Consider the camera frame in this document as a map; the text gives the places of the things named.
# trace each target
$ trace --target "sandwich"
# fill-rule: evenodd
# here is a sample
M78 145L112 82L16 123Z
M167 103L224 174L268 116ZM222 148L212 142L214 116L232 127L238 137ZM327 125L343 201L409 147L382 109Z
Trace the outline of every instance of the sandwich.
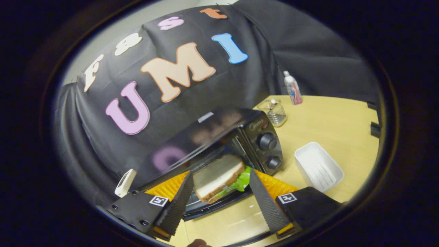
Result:
M234 190L243 192L251 169L239 157L225 154L194 174L195 193L200 201L210 204Z

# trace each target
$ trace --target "letter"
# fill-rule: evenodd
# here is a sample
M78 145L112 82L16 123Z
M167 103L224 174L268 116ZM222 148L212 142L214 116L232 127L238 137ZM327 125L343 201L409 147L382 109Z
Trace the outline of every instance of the letter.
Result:
M177 97L181 90L179 87L174 87L168 78L189 87L191 80L188 68L192 71L194 81L202 81L215 73L215 68L209 66L198 53L195 43L187 43L177 48L177 63L154 58L145 63L140 71L152 76L163 93L162 101L169 102Z
M212 37L212 40L217 41L229 54L229 63L237 64L248 59L248 55L243 53L235 42L232 36L228 33L218 34Z
M104 58L104 55L101 54L99 57L85 70L85 87L84 92L87 92L87 90L90 88L91 84L94 82L94 79L96 77L93 75L93 73L96 73L99 69L99 61Z
M159 22L158 26L160 27L160 30L169 30L169 29L174 28L176 26L180 26L183 23L184 23L184 20L180 19L177 16L173 16L171 18L168 18L166 20Z
M220 12L219 9L211 9L211 8L206 8L206 9L203 9L202 11L200 11L200 13L206 13L208 16L215 18L215 19L227 18L227 15L220 15L220 14L218 14L218 12Z
M164 147L157 151L152 157L152 163L159 169L162 173L166 173L172 168L170 158L180 160L186 156L186 153L177 147Z
M114 52L114 55L119 56L122 53L124 53L129 48L137 45L142 40L142 37L139 37L138 33L133 33L125 37L122 41L120 41L116 45L116 51Z
M131 122L119 108L119 100L114 99L110 102L105 110L105 113L109 115L116 125L125 134L137 134L142 131L149 122L149 109L145 102L140 98L140 95L136 91L136 82L132 81L128 83L121 91L121 96L127 97L134 108L136 108L137 113L139 113L138 118Z

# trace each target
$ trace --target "wooden table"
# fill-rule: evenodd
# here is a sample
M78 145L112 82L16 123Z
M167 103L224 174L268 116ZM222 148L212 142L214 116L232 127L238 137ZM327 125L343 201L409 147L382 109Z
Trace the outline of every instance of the wooden table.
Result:
M287 95L267 99L280 99L288 116L276 128L284 167L274 177L299 189L307 187L296 167L294 152L309 142L318 142L345 173L343 180L325 194L338 202L350 200L375 164L378 138L370 135L370 124L378 122L376 111L365 102L344 98L304 95L300 105L291 104ZM169 244L185 247L195 239L203 239L213 247L225 246L267 231L261 210L251 195L212 214L182 220ZM248 246L266 246L277 241L272 235Z

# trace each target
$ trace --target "bread slice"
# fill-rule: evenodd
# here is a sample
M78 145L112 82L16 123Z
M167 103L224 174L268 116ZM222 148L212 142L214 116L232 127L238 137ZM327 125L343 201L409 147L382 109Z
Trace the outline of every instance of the bread slice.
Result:
M231 154L223 155L194 174L195 193L200 201L214 203L219 199L215 195L236 182L239 174L244 170L245 164L239 157Z

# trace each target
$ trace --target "foam letter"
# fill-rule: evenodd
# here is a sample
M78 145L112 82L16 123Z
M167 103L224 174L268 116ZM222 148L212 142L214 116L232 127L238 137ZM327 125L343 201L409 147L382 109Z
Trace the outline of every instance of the foam letter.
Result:
M87 92L87 90L90 88L91 84L94 82L94 79L96 79L96 76L93 75L93 73L96 73L99 69L99 61L104 58L104 55L101 54L99 57L85 70L85 87L84 92Z
M128 83L120 92L120 95L127 97L139 114L137 120L131 122L119 108L119 100L113 99L107 106L105 113L109 115L116 125L126 134L137 134L142 131L149 122L149 110L145 102L136 91L136 82Z
M140 71L149 73L162 91L162 101L169 102L177 97L181 90L174 87L168 80L189 87L188 68L192 71L192 80L202 81L215 73L215 68L209 66L197 51L197 44L187 43L177 48L177 63L162 58L154 58L145 63Z
M200 11L200 13L206 13L208 16L215 18L215 19L227 18L227 15L220 15L220 14L218 14L218 12L220 12L219 9L211 9L211 8L203 9L202 11Z
M248 59L248 55L243 53L235 42L232 36L228 33L218 34L212 37L212 40L218 41L221 46L229 54L229 63L237 64Z
M119 42L119 44L116 45L116 51L114 52L114 55L119 56L122 53L124 53L129 48L137 45L142 40L142 37L139 37L138 33L133 33L128 35L125 39Z
M177 16L173 16L171 18L168 18L166 20L159 22L158 26L160 27L160 30L169 30L169 29L174 28L176 26L180 26L183 23L184 23L184 20L180 19Z

